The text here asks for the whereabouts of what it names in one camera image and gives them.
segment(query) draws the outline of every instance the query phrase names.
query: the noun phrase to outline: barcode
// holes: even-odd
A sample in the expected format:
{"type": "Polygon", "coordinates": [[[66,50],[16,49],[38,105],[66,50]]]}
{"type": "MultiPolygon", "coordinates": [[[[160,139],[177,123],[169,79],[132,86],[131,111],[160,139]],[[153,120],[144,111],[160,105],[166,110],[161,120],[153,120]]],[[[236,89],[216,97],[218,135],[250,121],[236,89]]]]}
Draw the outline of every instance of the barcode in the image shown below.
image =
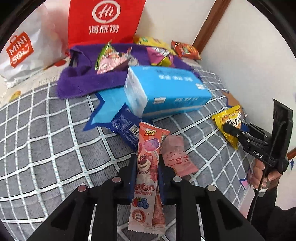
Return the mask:
{"type": "Polygon", "coordinates": [[[154,98],[154,102],[153,104],[163,104],[166,100],[166,97],[158,97],[158,98],[154,98]]]}
{"type": "Polygon", "coordinates": [[[139,138],[140,129],[135,124],[130,128],[130,132],[134,134],[137,138],[139,138]]]}

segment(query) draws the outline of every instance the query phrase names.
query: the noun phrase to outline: lollipop wrapper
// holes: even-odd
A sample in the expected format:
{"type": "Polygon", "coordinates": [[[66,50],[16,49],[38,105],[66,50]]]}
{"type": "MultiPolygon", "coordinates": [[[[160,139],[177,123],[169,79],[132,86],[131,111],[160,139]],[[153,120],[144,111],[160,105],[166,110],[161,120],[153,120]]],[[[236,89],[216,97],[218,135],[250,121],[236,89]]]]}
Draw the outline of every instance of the lollipop wrapper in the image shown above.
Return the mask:
{"type": "Polygon", "coordinates": [[[223,125],[229,123],[234,127],[240,129],[242,125],[241,120],[241,107],[240,105],[233,106],[230,109],[222,111],[212,116],[213,121],[216,123],[219,130],[223,133],[225,138],[229,141],[231,146],[237,150],[238,139],[223,131],[223,125]]]}
{"type": "Polygon", "coordinates": [[[139,129],[137,177],[128,229],[151,234],[161,233],[164,231],[160,215],[162,211],[159,210],[161,201],[156,201],[158,155],[161,141],[170,131],[145,122],[140,122],[139,129]],[[157,212],[153,221],[155,204],[157,212]]]}

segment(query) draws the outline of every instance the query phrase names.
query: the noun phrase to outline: purple towel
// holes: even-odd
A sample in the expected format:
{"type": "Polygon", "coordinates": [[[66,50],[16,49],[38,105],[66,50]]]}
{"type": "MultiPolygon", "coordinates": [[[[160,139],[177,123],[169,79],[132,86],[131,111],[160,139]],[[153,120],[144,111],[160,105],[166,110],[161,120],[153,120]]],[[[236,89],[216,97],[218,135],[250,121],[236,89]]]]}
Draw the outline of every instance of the purple towel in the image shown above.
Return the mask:
{"type": "MultiPolygon", "coordinates": [[[[150,65],[147,47],[136,44],[112,44],[118,52],[126,53],[132,47],[131,54],[139,60],[140,65],[150,65]]],[[[96,74],[96,60],[104,45],[80,45],[70,50],[75,55],[77,67],[63,70],[57,82],[57,96],[61,99],[84,96],[104,89],[124,86],[127,71],[112,71],[96,74]]],[[[177,56],[174,58],[176,68],[192,70],[177,56]]]]}

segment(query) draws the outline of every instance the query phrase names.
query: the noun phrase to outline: human hand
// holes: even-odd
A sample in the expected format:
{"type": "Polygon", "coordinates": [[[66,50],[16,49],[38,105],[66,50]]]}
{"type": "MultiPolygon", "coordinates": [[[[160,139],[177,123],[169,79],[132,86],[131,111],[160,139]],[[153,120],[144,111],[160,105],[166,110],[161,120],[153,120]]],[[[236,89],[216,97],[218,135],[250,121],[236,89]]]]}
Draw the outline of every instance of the human hand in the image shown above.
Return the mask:
{"type": "MultiPolygon", "coordinates": [[[[263,162],[259,161],[258,159],[255,159],[255,166],[253,167],[253,175],[250,182],[256,189],[258,189],[264,169],[265,165],[263,164],[263,162]]],[[[280,177],[281,174],[276,169],[272,170],[267,177],[263,178],[261,188],[266,188],[267,181],[271,181],[268,186],[269,189],[276,187],[280,177]]]]}

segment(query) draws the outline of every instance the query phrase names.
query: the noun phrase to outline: green snack packet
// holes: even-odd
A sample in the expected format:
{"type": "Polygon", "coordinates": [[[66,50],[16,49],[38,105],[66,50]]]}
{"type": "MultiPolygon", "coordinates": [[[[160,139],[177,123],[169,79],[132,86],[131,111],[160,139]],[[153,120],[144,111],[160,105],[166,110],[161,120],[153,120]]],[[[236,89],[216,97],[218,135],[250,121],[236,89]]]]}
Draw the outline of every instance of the green snack packet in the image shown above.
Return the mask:
{"type": "Polygon", "coordinates": [[[102,49],[102,51],[100,52],[99,56],[98,56],[98,59],[96,60],[96,64],[94,66],[95,70],[98,70],[99,69],[99,64],[100,64],[100,61],[106,56],[108,55],[109,53],[113,53],[113,52],[116,52],[115,48],[112,47],[111,45],[111,41],[109,41],[105,46],[104,48],[102,49]]]}

